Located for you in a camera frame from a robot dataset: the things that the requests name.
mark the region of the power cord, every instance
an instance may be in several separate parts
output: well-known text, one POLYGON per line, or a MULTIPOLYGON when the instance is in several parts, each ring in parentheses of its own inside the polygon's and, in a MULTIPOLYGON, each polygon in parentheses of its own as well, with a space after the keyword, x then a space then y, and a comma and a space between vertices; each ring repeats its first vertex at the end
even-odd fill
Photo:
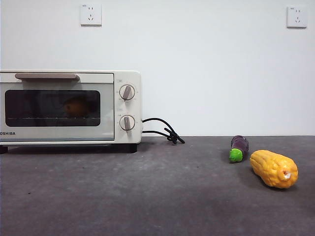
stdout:
POLYGON ((170 128, 170 130, 168 128, 164 128, 164 130, 167 131, 169 133, 169 135, 155 131, 155 130, 145 130, 145 131, 142 131, 142 133, 155 133, 155 134, 163 135, 167 138, 168 141, 172 141, 173 144, 177 144, 177 140, 179 140, 182 144, 185 143, 185 141, 181 137, 179 137, 179 135, 174 131, 174 129, 169 125, 169 123, 167 123, 166 121, 164 121, 160 118, 149 118, 149 119, 143 120, 142 122, 144 123, 144 122, 151 121, 151 120, 158 120, 158 121, 161 121, 164 124, 166 124, 170 128))

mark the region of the oven glass window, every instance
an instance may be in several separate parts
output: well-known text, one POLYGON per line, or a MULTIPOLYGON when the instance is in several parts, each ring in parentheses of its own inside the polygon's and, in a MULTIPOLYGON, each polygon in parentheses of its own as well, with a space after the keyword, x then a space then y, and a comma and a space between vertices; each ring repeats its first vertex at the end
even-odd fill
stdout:
POLYGON ((5 122, 10 127, 98 126, 100 94, 91 90, 8 90, 5 122))

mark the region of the plastic vegetable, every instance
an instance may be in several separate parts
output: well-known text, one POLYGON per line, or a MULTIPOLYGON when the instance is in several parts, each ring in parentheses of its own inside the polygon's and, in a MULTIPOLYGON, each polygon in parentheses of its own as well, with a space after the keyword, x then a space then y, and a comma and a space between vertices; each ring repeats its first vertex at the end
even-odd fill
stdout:
POLYGON ((73 97, 64 102, 63 108, 70 117, 85 117, 89 113, 86 97, 73 97))
POLYGON ((248 152, 249 144, 245 137, 236 135, 231 141, 230 161, 240 162, 248 152))
POLYGON ((298 169, 288 157, 267 150, 255 151, 250 158, 256 175, 271 187, 289 188, 298 179, 298 169))

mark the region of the wall socket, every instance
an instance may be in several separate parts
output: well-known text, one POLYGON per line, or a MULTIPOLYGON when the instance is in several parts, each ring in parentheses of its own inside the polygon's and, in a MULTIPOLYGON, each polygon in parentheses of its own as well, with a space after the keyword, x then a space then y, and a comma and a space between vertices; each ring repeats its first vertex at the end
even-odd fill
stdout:
POLYGON ((81 5, 81 26, 101 26, 102 5, 83 4, 81 5))
POLYGON ((306 28, 307 27, 306 8, 289 6, 287 8, 286 26, 288 28, 306 28))

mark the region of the cream toaster oven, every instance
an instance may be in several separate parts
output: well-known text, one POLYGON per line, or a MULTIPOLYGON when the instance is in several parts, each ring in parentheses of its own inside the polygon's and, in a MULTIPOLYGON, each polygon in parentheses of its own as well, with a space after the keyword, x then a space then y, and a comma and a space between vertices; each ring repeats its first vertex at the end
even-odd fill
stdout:
POLYGON ((0 148, 136 144, 142 136, 135 71, 1 71, 0 148))

